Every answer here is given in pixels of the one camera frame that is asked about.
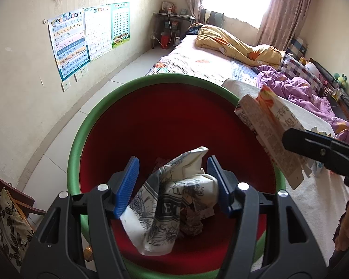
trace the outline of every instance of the educational poster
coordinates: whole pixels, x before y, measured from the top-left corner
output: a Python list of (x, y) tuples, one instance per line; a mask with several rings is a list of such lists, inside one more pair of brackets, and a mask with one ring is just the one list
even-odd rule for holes
[(129, 2), (111, 4), (112, 48), (129, 41)]
[(85, 30), (91, 61), (111, 50), (111, 4), (86, 8)]
[(84, 9), (48, 20), (53, 52), (62, 81), (90, 61), (84, 33)]

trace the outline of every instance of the green rim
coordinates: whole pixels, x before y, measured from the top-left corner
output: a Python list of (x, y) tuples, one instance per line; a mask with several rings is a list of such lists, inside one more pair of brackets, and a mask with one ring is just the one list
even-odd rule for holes
[[(82, 123), (76, 137), (74, 139), (73, 145), (71, 147), (70, 157), (68, 160), (67, 166), (67, 189), (71, 193), (71, 195), (80, 194), (80, 182), (79, 182), (79, 170), (80, 170), (80, 159), (81, 154), (84, 148), (84, 145), (87, 141), (88, 135), (92, 130), (95, 123), (98, 121), (100, 116), (115, 102), (120, 100), (125, 95), (138, 90), (142, 87), (160, 84), (160, 83), (184, 83), (187, 85), (198, 86), (203, 89), (209, 90), (228, 100), (233, 105), (237, 106), (239, 102), (239, 98), (231, 93), (229, 90), (224, 87), (218, 86), (215, 83), (206, 81), (201, 78), (197, 78), (189, 75), (182, 74), (156, 74), (156, 75), (148, 75), (142, 78), (135, 79), (130, 81), (116, 90), (112, 91), (108, 94), (104, 99), (102, 99), (88, 114), (84, 122)], [(275, 173), (275, 181), (276, 181), (276, 190), (285, 189), (285, 178), (282, 172), (274, 166)], [(89, 242), (89, 227), (88, 227), (88, 216), (81, 216), (81, 231)], [(265, 246), (265, 232), (259, 238), (256, 243), (255, 250), (255, 261), (259, 259), (264, 251)], [(217, 276), (218, 270), (214, 270), (211, 272), (205, 272), (200, 274), (191, 274), (191, 275), (170, 275), (163, 274), (151, 271), (149, 269), (138, 266), (127, 259), (124, 259), (124, 262), (127, 266), (129, 274), (132, 278), (137, 279), (214, 279)]]

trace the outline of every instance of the baseboard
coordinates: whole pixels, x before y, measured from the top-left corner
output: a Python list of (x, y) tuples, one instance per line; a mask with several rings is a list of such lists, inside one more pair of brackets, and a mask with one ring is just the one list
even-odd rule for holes
[(54, 125), (54, 127), (49, 131), (47, 136), (45, 136), (44, 140), (41, 142), (40, 146), (37, 148), (35, 153), (30, 158), (26, 167), (24, 168), (17, 186), (15, 187), (17, 190), (23, 191), (25, 185), (32, 172), (35, 170), (37, 164), (40, 159), (43, 157), (44, 153), (47, 151), (49, 146), (52, 144), (57, 135), (61, 132), (61, 130), (66, 126), (66, 124), (73, 118), (73, 116), (79, 111), (79, 109), (99, 90), (103, 85), (105, 85), (110, 79), (112, 79), (118, 72), (120, 72), (123, 68), (137, 59), (139, 56), (143, 55), (147, 49), (144, 49), (140, 52), (135, 53), (133, 56), (128, 58), (122, 64), (120, 64), (115, 70), (106, 75), (101, 81), (99, 81), (96, 85), (90, 88), (76, 103), (73, 107), (66, 112), (64, 116)]

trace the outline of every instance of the beige wall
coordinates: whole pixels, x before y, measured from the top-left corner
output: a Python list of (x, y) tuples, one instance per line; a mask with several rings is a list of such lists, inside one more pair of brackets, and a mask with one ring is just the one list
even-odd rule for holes
[[(181, 11), (181, 9), (183, 8), (186, 8), (187, 10), (189, 9), (186, 0), (163, 1), (174, 3), (177, 7), (177, 11)], [(249, 45), (255, 44), (258, 29), (246, 22), (242, 22), (234, 18), (225, 17), (224, 29)]]
[(349, 82), (349, 0), (317, 0), (300, 37), (308, 42), (307, 58), (332, 75), (344, 73)]
[[(62, 92), (44, 19), (112, 2), (131, 2), (131, 40), (88, 64)], [(149, 49), (152, 13), (161, 0), (0, 0), (0, 177), (16, 185), (45, 136), (93, 85)]]

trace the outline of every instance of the electrical socket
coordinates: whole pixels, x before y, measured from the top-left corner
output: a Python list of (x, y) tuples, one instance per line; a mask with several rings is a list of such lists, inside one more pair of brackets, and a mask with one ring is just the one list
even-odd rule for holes
[(74, 73), (75, 81), (80, 80), (83, 77), (83, 74), (81, 70), (77, 70), (77, 72)]
[(86, 74), (88, 74), (88, 67), (85, 65), (82, 69), (81, 69), (81, 74), (83, 76), (85, 76)]
[(69, 83), (68, 79), (64, 80), (60, 86), (62, 87), (63, 92), (65, 92), (67, 89), (69, 89), (70, 83)]

